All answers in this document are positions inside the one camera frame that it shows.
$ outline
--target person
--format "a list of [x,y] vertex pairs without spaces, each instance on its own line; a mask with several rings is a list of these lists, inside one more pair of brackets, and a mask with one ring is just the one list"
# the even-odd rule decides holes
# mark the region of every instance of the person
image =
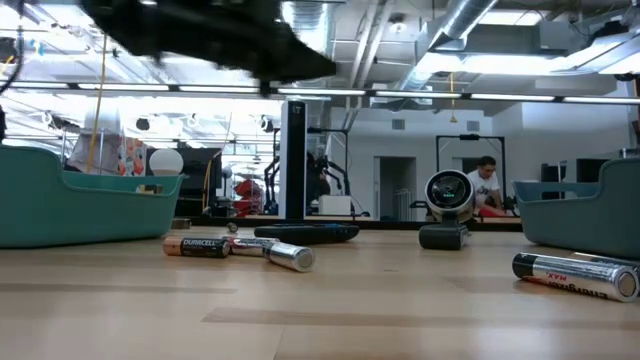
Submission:
[[475,191],[476,213],[484,216],[505,216],[496,175],[496,159],[491,156],[481,157],[476,164],[476,170],[468,173],[467,177]]

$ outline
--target silver battery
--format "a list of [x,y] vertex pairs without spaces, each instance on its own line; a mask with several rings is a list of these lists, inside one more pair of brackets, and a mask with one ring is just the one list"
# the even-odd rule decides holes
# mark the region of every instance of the silver battery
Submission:
[[232,255],[262,257],[262,249],[270,243],[279,242],[278,239],[271,238],[243,238],[236,236],[223,236],[229,241]]
[[299,272],[311,271],[316,262],[313,250],[281,242],[265,245],[262,254],[274,264]]
[[629,266],[519,253],[513,272],[523,280],[607,300],[632,302],[638,275]]
[[638,275],[638,278],[640,278],[640,261],[610,258],[607,256],[591,255],[591,254],[585,254],[585,253],[573,253],[569,256],[569,258],[576,259],[576,260],[590,261],[594,263],[618,264],[618,265],[628,266],[632,268],[633,271],[636,272],[636,275]]

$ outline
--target battery text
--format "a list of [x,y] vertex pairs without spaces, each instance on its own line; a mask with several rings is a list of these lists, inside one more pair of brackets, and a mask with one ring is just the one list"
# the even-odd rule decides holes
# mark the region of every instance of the battery text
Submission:
[[571,291],[571,292],[578,293],[578,294],[594,296],[594,297],[598,297],[598,298],[601,298],[601,299],[609,299],[609,296],[607,296],[607,294],[605,294],[605,293],[598,292],[598,291],[593,291],[593,290],[589,290],[589,289],[579,288],[579,287],[575,286],[574,284],[559,284],[557,282],[549,282],[549,286],[552,286],[552,287],[555,287],[555,288],[558,288],[558,289],[562,289],[562,290]]

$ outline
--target teal plastic bin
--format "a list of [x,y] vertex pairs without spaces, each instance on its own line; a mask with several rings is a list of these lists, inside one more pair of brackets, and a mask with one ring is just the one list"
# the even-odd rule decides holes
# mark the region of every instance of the teal plastic bin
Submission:
[[[533,243],[640,259],[640,159],[606,162],[598,184],[513,183],[522,228]],[[541,200],[545,192],[572,194]]]
[[[0,145],[0,248],[155,238],[166,234],[182,176],[123,177],[62,171],[53,153]],[[160,194],[137,193],[161,185]]]

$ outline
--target aa battery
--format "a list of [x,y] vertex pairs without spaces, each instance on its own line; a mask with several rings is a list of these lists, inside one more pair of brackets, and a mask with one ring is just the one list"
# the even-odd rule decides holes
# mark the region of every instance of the aa battery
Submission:
[[623,266],[628,266],[633,271],[636,272],[636,275],[640,278],[640,261],[632,261],[618,258],[610,258],[606,256],[600,255],[591,255],[585,253],[573,253],[569,256],[571,259],[582,260],[582,261],[590,261],[594,263],[604,263],[604,264],[618,264]]
[[170,256],[226,258],[231,246],[228,240],[220,238],[169,236],[164,240],[162,250]]
[[231,245],[231,255],[262,257],[262,249],[271,243],[279,242],[271,238],[243,238],[236,236],[224,236]]
[[638,276],[629,266],[519,253],[513,273],[520,279],[607,300],[638,297]]
[[282,242],[272,242],[265,245],[262,255],[274,264],[299,272],[311,271],[316,261],[313,250]]

